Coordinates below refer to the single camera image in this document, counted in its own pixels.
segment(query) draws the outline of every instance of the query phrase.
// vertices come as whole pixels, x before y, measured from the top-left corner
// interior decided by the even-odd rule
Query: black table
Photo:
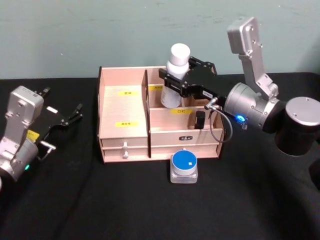
[[[279,98],[320,101],[320,76],[270,74]],[[243,81],[230,75],[231,83]],[[83,103],[83,120],[50,137],[58,145],[0,195],[0,239],[320,239],[320,192],[301,157],[281,153],[274,136],[234,124],[221,159],[201,159],[196,184],[169,181],[169,162],[103,164],[96,142],[97,79],[0,80],[0,136],[10,91],[47,86],[45,102],[67,115]]]

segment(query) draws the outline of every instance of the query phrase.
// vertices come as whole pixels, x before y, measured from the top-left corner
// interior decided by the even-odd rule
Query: yellow label
[[[137,91],[118,91],[118,96],[137,96]]]
[[[26,137],[28,139],[30,139],[32,142],[36,142],[36,140],[38,139],[39,136],[40,136],[39,133],[37,133],[35,131],[31,131],[31,130],[28,130],[28,132],[26,134]]]
[[[179,109],[179,108],[174,108],[171,109],[172,114],[192,114],[192,109]]]
[[[149,86],[149,91],[162,90],[163,85]]]
[[[137,121],[118,121],[115,123],[115,126],[117,128],[121,128],[121,127],[137,127],[138,126],[138,122]]]

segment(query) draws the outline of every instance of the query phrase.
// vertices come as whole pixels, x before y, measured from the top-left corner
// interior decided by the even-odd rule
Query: white label
[[[48,106],[46,109],[47,109],[48,111],[54,113],[54,114],[57,114],[57,112],[58,112],[58,110],[56,110],[56,109],[54,109],[53,107],[50,107],[50,106]]]
[[[202,91],[202,94],[211,99],[214,97],[211,93],[208,93],[207,91]]]

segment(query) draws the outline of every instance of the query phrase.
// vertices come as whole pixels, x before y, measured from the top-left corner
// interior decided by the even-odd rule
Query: wooden organizer box
[[[208,100],[189,97],[183,98],[184,107],[163,107],[159,68],[165,67],[100,68],[98,140],[105,163],[168,160],[183,148],[198,159],[219,157],[222,144],[212,137],[210,111],[204,109]],[[206,114],[204,129],[194,129],[197,111]],[[221,116],[214,112],[212,118],[222,140]]]

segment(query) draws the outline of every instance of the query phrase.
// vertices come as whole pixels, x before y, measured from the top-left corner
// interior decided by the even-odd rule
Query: teal wall
[[[0,78],[164,65],[177,42],[220,74],[242,73],[226,29],[249,16],[267,72],[319,71],[319,0],[0,0]]]

